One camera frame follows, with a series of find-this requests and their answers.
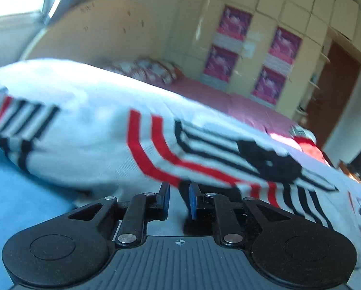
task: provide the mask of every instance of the white blanket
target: white blanket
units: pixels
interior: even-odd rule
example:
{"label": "white blanket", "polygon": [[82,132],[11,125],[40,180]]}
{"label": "white blanket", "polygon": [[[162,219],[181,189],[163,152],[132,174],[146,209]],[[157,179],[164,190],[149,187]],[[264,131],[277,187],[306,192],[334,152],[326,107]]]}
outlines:
{"label": "white blanket", "polygon": [[[263,179],[239,153],[238,140],[290,154],[302,165],[303,178],[288,185]],[[257,197],[349,238],[358,261],[348,285],[361,290],[361,186],[177,94],[71,61],[8,65],[0,68],[0,151],[23,171],[66,187],[117,184],[119,200],[155,192],[168,181],[169,219],[153,223],[148,233],[182,235],[171,222],[187,215],[176,190],[180,180],[237,186],[243,197]]]}

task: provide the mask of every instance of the red cloth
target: red cloth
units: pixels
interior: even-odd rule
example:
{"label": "red cloth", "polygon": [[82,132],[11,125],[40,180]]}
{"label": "red cloth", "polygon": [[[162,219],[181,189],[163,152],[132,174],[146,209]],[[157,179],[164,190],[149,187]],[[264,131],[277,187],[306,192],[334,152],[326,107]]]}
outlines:
{"label": "red cloth", "polygon": [[308,156],[311,156],[318,161],[326,163],[323,153],[311,139],[302,136],[295,136],[293,137],[293,139],[297,142],[297,144],[300,145],[303,152],[306,153]]}

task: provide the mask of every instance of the headboard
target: headboard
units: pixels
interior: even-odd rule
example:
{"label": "headboard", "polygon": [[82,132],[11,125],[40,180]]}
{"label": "headboard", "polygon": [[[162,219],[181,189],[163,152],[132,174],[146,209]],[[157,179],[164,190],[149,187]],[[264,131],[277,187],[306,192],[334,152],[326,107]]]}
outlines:
{"label": "headboard", "polygon": [[69,59],[91,65],[157,57],[156,28],[148,10],[132,0],[86,0],[44,28],[20,60]]}

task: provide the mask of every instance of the window sill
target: window sill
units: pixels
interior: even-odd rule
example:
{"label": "window sill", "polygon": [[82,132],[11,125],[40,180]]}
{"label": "window sill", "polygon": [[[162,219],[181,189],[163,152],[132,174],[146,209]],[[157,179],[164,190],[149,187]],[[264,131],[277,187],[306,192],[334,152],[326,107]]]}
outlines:
{"label": "window sill", "polygon": [[42,25],[44,15],[40,11],[0,16],[0,30],[15,29],[29,25]]}

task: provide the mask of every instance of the gray ribbed surface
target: gray ribbed surface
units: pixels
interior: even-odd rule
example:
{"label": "gray ribbed surface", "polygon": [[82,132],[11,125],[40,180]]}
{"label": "gray ribbed surface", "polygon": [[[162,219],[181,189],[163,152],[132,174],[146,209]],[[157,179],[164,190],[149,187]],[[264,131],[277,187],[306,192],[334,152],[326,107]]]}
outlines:
{"label": "gray ribbed surface", "polygon": [[[182,239],[181,246],[175,241]],[[239,250],[212,237],[148,237],[120,250],[98,276],[69,290],[282,290],[258,274]]]}

